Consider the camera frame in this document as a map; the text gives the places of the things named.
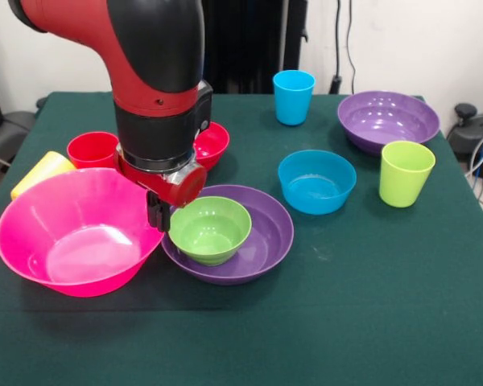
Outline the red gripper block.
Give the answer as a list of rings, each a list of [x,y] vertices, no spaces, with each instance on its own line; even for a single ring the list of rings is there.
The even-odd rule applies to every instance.
[[[121,154],[114,155],[117,171],[131,182],[148,190],[147,220],[151,227],[168,232],[171,227],[171,206],[183,207],[191,203],[202,191],[206,169],[195,156],[172,172],[138,169],[129,164]]]

